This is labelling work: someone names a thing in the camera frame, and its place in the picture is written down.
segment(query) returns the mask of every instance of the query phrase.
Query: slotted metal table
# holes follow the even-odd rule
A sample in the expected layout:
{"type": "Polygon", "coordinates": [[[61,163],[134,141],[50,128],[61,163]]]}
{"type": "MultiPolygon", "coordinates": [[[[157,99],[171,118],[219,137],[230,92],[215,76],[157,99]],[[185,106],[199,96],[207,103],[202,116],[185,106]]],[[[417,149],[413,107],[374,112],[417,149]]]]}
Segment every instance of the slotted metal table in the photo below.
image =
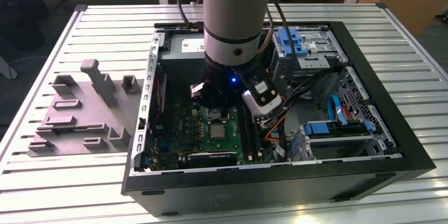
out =
{"type": "MultiPolygon", "coordinates": [[[[31,158],[55,76],[87,80],[95,58],[113,79],[143,78],[155,23],[181,22],[177,6],[78,7],[0,143],[0,223],[403,223],[448,220],[448,75],[389,9],[374,4],[283,5],[291,21],[343,21],[438,169],[361,201],[157,219],[121,194],[127,153],[31,158]]],[[[279,21],[274,7],[271,12],[279,21]]],[[[190,20],[203,7],[186,6],[190,20]]]]}

